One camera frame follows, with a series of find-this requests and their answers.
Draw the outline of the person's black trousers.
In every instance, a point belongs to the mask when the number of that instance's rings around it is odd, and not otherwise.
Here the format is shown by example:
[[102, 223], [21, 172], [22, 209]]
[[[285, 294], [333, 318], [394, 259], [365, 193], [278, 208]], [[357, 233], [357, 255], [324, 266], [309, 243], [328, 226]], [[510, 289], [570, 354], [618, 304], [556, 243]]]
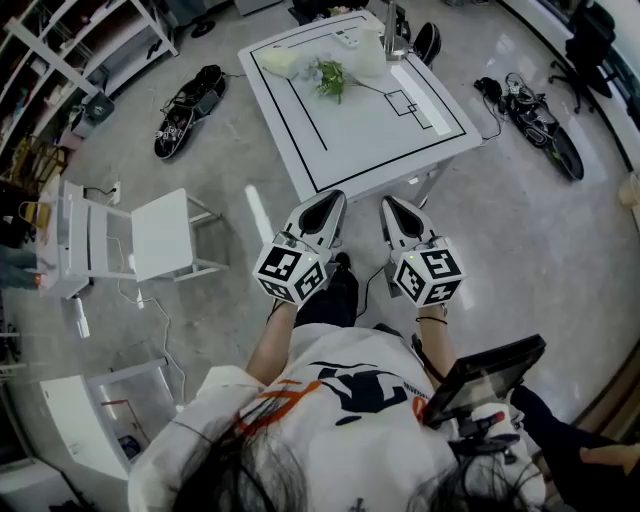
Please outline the person's black trousers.
[[359, 282], [350, 270], [338, 268], [326, 289], [315, 293], [297, 312], [294, 327], [328, 324], [353, 327], [359, 300]]

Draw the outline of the white wooden chair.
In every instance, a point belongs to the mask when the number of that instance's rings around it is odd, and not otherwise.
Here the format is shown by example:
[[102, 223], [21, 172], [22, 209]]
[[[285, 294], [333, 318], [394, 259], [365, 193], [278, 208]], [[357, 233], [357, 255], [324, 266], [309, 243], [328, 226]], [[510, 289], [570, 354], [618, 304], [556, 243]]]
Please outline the white wooden chair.
[[[84, 197], [68, 195], [68, 271], [90, 279], [112, 278], [138, 283], [152, 279], [180, 282], [229, 266], [197, 254], [196, 232], [222, 216], [180, 188], [128, 213]], [[109, 265], [109, 219], [130, 227], [134, 267], [115, 271]]]

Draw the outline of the black monitor mount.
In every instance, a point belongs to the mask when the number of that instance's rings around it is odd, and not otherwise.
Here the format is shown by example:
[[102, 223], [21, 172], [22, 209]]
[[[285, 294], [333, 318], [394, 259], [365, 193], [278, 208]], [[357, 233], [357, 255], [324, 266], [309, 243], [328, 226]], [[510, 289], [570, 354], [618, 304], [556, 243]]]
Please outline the black monitor mount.
[[495, 412], [487, 417], [459, 422], [460, 438], [449, 442], [449, 446], [456, 456], [475, 457], [494, 453], [505, 453], [511, 446], [520, 440], [516, 433], [497, 434], [489, 436], [491, 427], [506, 419], [502, 411]]

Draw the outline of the person's white printed shirt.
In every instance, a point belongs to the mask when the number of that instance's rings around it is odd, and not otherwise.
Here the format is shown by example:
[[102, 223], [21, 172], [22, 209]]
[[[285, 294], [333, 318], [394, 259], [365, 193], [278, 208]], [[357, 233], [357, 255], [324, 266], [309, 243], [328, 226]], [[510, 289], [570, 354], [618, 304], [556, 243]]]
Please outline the person's white printed shirt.
[[135, 463], [129, 510], [171, 512], [226, 431], [246, 436], [248, 472], [278, 508], [426, 509], [431, 490], [456, 463], [452, 428], [422, 424], [433, 393], [397, 336], [298, 327], [288, 364], [269, 385], [236, 366], [209, 370], [195, 398]]

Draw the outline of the wooden rack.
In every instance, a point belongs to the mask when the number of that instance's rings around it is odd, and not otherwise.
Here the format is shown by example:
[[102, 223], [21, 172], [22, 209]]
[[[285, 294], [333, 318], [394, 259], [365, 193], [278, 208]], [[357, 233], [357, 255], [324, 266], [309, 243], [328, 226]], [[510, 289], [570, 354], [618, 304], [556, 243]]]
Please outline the wooden rack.
[[67, 153], [63, 148], [28, 136], [20, 141], [13, 154], [9, 182], [39, 192], [66, 167]]

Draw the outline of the white open side cabinet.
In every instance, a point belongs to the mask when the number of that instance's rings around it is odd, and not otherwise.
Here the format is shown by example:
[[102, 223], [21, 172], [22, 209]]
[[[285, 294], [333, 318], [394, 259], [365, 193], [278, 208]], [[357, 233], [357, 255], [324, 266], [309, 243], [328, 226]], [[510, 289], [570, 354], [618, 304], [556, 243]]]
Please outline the white open side cabinet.
[[71, 458], [126, 480], [133, 464], [176, 416], [162, 357], [94, 377], [40, 383], [50, 415]]

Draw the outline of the person's left forearm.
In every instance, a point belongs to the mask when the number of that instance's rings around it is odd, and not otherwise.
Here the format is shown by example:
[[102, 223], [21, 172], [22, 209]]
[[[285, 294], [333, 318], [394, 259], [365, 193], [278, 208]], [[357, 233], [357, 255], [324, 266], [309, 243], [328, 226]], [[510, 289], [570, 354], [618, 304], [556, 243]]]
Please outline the person's left forearm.
[[249, 358], [246, 372], [265, 386], [271, 385], [287, 364], [297, 310], [288, 302], [275, 304]]

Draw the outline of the blue and white flowers bouquet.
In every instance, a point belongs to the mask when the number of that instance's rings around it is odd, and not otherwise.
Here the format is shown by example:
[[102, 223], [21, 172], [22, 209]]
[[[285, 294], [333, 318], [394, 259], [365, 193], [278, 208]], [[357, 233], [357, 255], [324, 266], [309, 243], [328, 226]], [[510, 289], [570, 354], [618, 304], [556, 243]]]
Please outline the blue and white flowers bouquet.
[[337, 104], [348, 89], [361, 88], [388, 97], [391, 92], [383, 91], [357, 79], [345, 66], [331, 58], [311, 59], [301, 71], [301, 79], [313, 85], [317, 95], [332, 99]]

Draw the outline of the black headset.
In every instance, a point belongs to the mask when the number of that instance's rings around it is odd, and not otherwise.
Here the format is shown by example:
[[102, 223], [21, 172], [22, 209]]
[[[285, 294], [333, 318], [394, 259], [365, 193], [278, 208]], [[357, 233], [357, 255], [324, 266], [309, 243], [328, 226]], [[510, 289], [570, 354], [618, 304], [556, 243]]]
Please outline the black headset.
[[493, 103], [499, 103], [503, 97], [501, 84], [492, 78], [480, 78], [474, 82], [473, 86]]

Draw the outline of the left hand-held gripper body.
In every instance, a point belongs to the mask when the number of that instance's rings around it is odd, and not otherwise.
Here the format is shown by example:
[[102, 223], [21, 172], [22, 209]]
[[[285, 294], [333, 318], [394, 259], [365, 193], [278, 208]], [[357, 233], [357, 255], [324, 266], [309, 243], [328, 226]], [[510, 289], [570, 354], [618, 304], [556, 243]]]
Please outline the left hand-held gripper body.
[[328, 280], [331, 258], [329, 249], [279, 231], [264, 244], [252, 275], [271, 298], [303, 306]]

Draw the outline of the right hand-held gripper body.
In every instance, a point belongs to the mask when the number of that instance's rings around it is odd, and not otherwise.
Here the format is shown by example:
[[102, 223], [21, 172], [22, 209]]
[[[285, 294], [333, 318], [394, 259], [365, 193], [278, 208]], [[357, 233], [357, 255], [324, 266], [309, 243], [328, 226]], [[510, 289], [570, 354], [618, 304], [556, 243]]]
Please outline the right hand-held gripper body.
[[414, 306], [427, 307], [447, 303], [465, 278], [450, 240], [436, 236], [398, 256], [392, 283]]

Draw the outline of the black chest monitor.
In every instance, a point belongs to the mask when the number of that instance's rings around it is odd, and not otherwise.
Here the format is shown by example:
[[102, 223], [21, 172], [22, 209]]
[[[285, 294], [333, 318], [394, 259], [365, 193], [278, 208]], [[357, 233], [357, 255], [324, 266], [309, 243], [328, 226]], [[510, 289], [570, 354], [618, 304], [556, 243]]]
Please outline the black chest monitor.
[[477, 407], [504, 399], [544, 354], [546, 342], [533, 335], [498, 348], [459, 358], [429, 399], [423, 423], [441, 423], [469, 416]]

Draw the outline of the low white cabinet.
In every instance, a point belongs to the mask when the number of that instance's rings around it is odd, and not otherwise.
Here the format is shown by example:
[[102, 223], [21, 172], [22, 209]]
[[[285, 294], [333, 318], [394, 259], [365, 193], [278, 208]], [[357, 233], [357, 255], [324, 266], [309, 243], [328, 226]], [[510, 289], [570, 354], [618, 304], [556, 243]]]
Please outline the low white cabinet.
[[60, 189], [60, 180], [55, 178], [45, 186], [39, 197], [40, 205], [49, 207], [49, 218], [45, 228], [37, 229], [36, 255], [40, 273], [40, 295], [65, 300], [64, 199]]

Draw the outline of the dark paper bag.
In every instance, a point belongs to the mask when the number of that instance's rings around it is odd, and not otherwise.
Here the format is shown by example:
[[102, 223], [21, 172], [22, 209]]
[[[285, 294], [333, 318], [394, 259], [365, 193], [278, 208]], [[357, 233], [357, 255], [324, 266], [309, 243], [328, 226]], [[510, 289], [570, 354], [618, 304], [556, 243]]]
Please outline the dark paper bag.
[[86, 104], [82, 104], [79, 112], [71, 117], [71, 132], [80, 138], [87, 138], [113, 113], [114, 108], [114, 102], [104, 93], [99, 92]]

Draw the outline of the white table with black lines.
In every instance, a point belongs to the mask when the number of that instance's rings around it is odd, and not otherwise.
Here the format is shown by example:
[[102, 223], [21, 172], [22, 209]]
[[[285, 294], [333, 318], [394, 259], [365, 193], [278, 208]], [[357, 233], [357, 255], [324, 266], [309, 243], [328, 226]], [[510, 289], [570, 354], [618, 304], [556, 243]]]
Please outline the white table with black lines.
[[273, 49], [294, 53], [300, 69], [328, 56], [356, 70], [356, 52], [337, 33], [382, 29], [369, 11], [300, 26], [241, 49], [238, 58], [301, 200], [340, 189], [350, 199], [422, 173], [429, 191], [441, 163], [478, 147], [481, 136], [463, 109], [414, 54], [389, 62], [376, 77], [321, 96], [304, 72], [283, 78], [266, 70]]

